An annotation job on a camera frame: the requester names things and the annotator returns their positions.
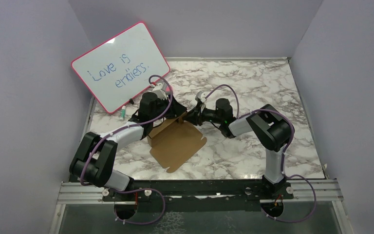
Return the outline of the pink framed whiteboard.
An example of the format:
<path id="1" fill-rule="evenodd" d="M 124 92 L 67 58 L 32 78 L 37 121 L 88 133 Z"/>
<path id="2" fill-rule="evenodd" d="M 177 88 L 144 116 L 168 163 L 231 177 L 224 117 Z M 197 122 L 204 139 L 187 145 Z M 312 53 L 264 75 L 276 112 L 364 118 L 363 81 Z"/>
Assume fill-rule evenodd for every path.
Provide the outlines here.
<path id="1" fill-rule="evenodd" d="M 142 21 L 74 59 L 71 67 L 109 114 L 146 90 L 150 76 L 170 72 Z"/>

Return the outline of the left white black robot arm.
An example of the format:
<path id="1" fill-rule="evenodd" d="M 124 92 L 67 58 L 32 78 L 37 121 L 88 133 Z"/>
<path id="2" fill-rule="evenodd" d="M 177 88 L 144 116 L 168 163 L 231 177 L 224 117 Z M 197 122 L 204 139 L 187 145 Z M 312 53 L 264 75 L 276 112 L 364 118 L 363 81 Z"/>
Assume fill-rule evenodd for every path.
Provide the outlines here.
<path id="1" fill-rule="evenodd" d="M 172 94 L 159 98 L 153 92 L 142 95 L 138 109 L 129 121 L 103 135 L 84 135 L 70 164 L 69 173 L 82 185 L 115 189 L 121 200 L 133 196 L 132 178 L 113 169 L 116 152 L 129 144 L 146 138 L 158 119 L 176 119 L 187 111 Z"/>

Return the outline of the black metal base rail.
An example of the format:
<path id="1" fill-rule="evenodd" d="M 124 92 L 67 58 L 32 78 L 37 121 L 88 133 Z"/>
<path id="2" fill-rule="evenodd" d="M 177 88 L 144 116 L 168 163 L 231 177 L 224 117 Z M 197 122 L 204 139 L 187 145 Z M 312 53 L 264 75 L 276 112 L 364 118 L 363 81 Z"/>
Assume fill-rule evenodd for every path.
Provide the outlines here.
<path id="1" fill-rule="evenodd" d="M 126 194 L 109 190 L 102 198 L 117 208 L 138 212 L 259 212 L 262 203 L 280 203 L 294 196 L 289 182 L 268 185 L 262 179 L 136 180 Z"/>

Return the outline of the green white glue stick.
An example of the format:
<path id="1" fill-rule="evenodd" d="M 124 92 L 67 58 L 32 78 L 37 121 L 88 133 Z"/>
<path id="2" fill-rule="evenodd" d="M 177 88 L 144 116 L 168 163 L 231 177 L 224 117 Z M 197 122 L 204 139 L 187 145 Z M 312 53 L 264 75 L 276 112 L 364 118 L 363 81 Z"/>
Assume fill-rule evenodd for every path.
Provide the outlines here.
<path id="1" fill-rule="evenodd" d="M 124 121 L 126 116 L 126 106 L 124 105 L 120 111 L 120 121 Z"/>

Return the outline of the brown cardboard box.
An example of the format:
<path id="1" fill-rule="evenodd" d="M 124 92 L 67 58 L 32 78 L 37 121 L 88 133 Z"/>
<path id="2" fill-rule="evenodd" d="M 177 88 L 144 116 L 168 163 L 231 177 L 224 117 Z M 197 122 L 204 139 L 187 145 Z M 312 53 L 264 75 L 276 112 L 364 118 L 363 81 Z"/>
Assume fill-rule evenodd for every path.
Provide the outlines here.
<path id="1" fill-rule="evenodd" d="M 150 154 L 167 173 L 175 172 L 207 143 L 195 125 L 183 120 L 185 115 L 166 119 L 147 136 Z"/>

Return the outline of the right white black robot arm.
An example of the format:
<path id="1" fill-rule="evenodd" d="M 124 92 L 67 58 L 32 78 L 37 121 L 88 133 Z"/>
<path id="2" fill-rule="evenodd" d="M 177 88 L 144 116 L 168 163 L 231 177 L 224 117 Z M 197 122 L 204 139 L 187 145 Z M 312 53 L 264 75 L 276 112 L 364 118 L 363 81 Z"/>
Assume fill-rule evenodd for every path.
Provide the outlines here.
<path id="1" fill-rule="evenodd" d="M 226 98 L 216 101 L 215 109 L 208 109 L 200 100 L 194 109 L 187 112 L 184 121 L 201 126 L 204 122 L 217 124 L 226 138 L 235 138 L 254 132 L 266 152 L 265 173 L 262 176 L 262 194 L 274 198 L 286 183 L 284 175 L 284 153 L 289 147 L 294 127 L 290 120 L 267 104 L 243 117 L 234 117 L 232 106 Z"/>

